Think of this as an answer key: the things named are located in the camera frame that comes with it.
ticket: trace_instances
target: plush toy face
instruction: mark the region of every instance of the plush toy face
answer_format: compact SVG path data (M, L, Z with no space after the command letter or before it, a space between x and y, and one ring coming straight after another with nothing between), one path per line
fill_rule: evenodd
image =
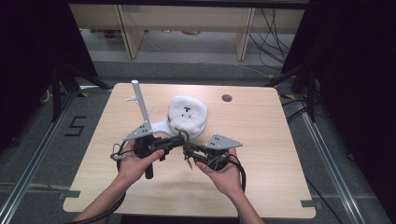
M207 107L197 98L176 96L169 104L168 118L173 127L195 134L202 130L207 121Z

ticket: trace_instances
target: light wood tabletop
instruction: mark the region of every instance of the light wood tabletop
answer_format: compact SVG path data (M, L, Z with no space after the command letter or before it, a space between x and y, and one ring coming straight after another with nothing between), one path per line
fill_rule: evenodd
M201 99L208 107L204 132L195 144L218 133L243 143L236 149L247 174L246 195L261 217L312 218L315 207L291 138L290 129L273 88L140 84L149 118L166 117L169 102L177 95ZM222 96L232 96L231 102ZM144 120L139 106L125 99L134 95L131 83L117 84L93 134L70 190L77 198L66 198L66 212L80 212L117 175L110 159L114 144ZM213 182L184 161L182 147L171 150L165 161L153 163L154 177L144 176L127 191L121 214L188 217L236 217L236 209Z

